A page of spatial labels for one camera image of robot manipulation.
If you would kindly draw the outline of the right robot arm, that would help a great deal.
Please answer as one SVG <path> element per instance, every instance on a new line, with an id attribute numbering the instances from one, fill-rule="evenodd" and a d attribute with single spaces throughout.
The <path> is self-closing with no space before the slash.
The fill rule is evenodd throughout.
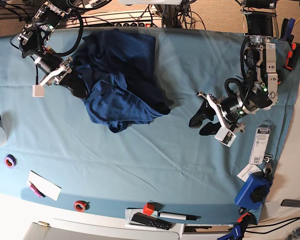
<path id="1" fill-rule="evenodd" d="M 72 53 L 78 48 L 83 36 L 84 21 L 81 13 L 97 10 L 109 3 L 107 0 L 90 0 L 87 5 L 71 0 L 47 0 L 17 35 L 17 49 L 22 58 L 30 57 L 37 70 L 44 72 L 42 80 L 32 86 L 32 96 L 44 97 L 45 86 L 60 85 L 80 99 L 88 97 L 85 83 L 79 79 L 73 67 Z M 55 52 L 47 46 L 52 33 L 68 18 L 79 21 L 79 31 L 73 47 L 65 52 Z"/>

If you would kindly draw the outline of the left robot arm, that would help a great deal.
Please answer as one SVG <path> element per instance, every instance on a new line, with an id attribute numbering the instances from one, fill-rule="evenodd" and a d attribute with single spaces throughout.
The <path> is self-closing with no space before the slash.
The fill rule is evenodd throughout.
<path id="1" fill-rule="evenodd" d="M 243 0 L 240 5 L 247 25 L 240 47 L 242 79 L 231 77 L 224 82 L 226 97 L 198 92 L 203 102 L 188 124 L 199 128 L 201 136 L 214 136 L 227 147 L 238 132 L 244 133 L 243 117 L 278 103 L 277 54 L 272 42 L 279 35 L 277 1 Z"/>

